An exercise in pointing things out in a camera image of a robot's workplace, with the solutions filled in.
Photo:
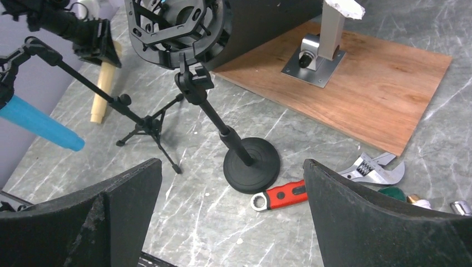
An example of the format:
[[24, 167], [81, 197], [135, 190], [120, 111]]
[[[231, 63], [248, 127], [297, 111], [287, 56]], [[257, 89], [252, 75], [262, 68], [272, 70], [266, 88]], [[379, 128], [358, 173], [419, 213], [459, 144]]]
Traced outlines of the black shock mount desk stand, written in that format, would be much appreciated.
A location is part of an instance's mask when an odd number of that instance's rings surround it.
[[129, 36], [133, 49], [146, 62], [174, 70], [174, 81], [184, 98], [199, 106], [218, 129], [228, 148], [224, 177], [235, 190], [255, 194], [276, 181], [281, 160], [276, 148], [259, 137], [241, 138], [208, 101], [214, 88], [205, 67], [215, 47], [224, 47], [229, 4], [227, 1], [126, 1]]

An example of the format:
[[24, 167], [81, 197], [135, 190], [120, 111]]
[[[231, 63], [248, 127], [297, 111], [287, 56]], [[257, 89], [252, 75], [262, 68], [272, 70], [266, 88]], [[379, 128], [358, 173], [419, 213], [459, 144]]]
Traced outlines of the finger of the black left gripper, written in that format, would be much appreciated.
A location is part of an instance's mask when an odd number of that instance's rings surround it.
[[111, 23], [108, 19], [95, 19], [85, 22], [92, 26], [92, 36], [87, 44], [73, 44], [74, 54], [81, 61], [97, 66], [109, 63], [114, 67], [121, 68], [122, 64], [116, 52], [111, 36]]

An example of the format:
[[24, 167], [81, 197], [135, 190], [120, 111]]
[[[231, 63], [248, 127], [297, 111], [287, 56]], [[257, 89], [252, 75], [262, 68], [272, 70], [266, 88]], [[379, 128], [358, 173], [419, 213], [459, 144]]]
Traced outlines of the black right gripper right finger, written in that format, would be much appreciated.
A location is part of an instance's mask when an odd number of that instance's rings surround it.
[[324, 266], [470, 266], [471, 217], [424, 209], [362, 185], [318, 186], [311, 210]]

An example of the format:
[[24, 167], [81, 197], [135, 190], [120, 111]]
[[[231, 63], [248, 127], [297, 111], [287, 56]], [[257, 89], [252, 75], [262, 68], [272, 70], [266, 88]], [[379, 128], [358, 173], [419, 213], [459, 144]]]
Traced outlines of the black tripod shock mount stand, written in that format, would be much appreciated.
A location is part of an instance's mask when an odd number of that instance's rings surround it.
[[128, 133], [123, 139], [116, 142], [117, 146], [123, 146], [126, 141], [136, 135], [146, 135], [153, 138], [158, 148], [163, 151], [160, 138], [163, 127], [164, 116], [171, 106], [184, 99], [183, 94], [178, 94], [166, 106], [151, 116], [139, 117], [129, 108], [131, 105], [131, 98], [127, 94], [119, 97], [111, 97], [105, 91], [94, 85], [85, 76], [74, 70], [70, 65], [63, 61], [62, 55], [54, 50], [49, 45], [45, 44], [40, 39], [29, 36], [25, 39], [24, 44], [9, 54], [8, 56], [1, 56], [1, 108], [14, 96], [14, 82], [19, 71], [20, 65], [28, 61], [32, 56], [38, 56], [48, 65], [52, 67], [59, 67], [68, 73], [70, 76], [77, 79], [95, 94], [99, 95], [106, 103], [118, 113], [126, 116], [135, 123], [133, 131]]

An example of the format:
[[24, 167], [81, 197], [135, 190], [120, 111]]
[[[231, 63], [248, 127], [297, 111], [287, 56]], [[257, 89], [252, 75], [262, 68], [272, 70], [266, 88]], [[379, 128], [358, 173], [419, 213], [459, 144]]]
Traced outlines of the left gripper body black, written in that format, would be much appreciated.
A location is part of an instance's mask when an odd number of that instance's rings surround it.
[[92, 41], [99, 36], [100, 23], [80, 19], [70, 1], [1, 1], [3, 15], [14, 21], [26, 16], [31, 32], [44, 29], [68, 41]]

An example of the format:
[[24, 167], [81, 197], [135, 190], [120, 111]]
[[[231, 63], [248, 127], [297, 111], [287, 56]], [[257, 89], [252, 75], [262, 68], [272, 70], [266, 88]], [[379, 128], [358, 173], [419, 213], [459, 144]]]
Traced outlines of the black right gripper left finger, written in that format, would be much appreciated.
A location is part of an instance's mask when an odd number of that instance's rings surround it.
[[161, 183], [151, 158], [39, 204], [1, 198], [1, 265], [137, 266]]

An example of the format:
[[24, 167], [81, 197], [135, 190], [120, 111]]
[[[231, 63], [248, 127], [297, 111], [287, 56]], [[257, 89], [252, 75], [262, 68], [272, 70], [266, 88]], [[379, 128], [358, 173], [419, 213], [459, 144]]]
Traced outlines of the blue microphone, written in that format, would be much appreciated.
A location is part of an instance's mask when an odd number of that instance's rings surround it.
[[85, 145], [77, 133], [16, 95], [1, 108], [1, 117], [65, 149], [80, 151]]

